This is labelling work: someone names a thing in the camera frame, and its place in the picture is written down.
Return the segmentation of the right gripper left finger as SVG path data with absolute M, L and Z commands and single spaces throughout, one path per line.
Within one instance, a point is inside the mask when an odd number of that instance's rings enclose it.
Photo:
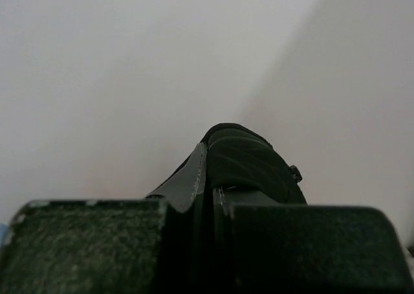
M 139 200 L 37 200 L 1 247 L 2 293 L 186 293 L 199 289 L 205 144 Z

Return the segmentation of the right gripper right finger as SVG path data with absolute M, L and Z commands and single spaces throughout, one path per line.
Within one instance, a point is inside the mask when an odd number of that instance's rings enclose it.
M 371 207 L 275 203 L 213 191 L 221 293 L 412 293 L 388 218 Z

